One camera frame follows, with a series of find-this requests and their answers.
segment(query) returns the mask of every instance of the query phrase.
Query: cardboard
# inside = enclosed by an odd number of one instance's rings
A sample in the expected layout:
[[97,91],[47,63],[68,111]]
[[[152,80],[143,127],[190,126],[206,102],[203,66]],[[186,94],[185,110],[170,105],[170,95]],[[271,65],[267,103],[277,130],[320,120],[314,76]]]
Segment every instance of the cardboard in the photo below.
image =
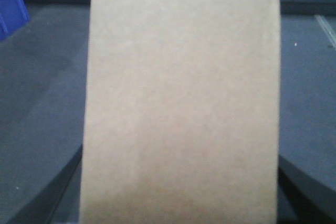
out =
[[81,223],[275,223],[278,0],[92,0]]

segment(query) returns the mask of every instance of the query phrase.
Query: gray surface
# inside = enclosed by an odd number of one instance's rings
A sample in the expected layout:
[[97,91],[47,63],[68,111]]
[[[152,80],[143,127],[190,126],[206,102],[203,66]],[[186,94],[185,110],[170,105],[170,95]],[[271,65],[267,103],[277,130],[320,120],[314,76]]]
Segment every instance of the gray surface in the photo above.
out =
[[280,155],[336,191],[336,51],[313,16],[282,18],[281,65]]
[[30,202],[82,143],[88,6],[34,6],[0,43],[0,223]]

